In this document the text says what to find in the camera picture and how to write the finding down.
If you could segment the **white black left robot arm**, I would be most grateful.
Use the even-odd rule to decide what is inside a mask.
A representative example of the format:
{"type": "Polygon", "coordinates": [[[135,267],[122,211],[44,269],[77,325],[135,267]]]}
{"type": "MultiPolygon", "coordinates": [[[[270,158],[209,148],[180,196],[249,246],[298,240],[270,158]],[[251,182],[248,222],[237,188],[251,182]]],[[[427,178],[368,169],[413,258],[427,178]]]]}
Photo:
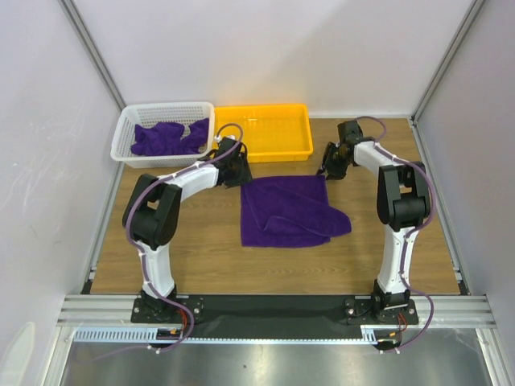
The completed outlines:
{"type": "Polygon", "coordinates": [[[126,237],[138,250],[143,275],[132,322],[171,322],[184,310],[176,297],[170,259],[181,203],[207,189],[239,187],[252,180],[247,147],[231,137],[222,138],[217,149],[175,173],[140,175],[122,217],[126,237]]]}

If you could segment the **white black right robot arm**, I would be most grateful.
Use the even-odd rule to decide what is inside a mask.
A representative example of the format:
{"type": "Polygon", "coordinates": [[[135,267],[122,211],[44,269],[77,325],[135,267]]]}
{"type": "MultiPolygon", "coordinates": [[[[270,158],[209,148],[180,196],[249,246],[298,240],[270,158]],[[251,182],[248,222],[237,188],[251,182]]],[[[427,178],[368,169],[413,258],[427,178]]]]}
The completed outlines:
{"type": "Polygon", "coordinates": [[[357,119],[337,126],[339,140],[327,144],[317,173],[341,180],[350,166],[361,166],[377,177],[377,215],[384,225],[381,269],[374,281],[370,316],[381,323],[409,306],[410,266],[419,232],[434,217],[434,187],[421,162],[409,162],[366,137],[357,119]]]}

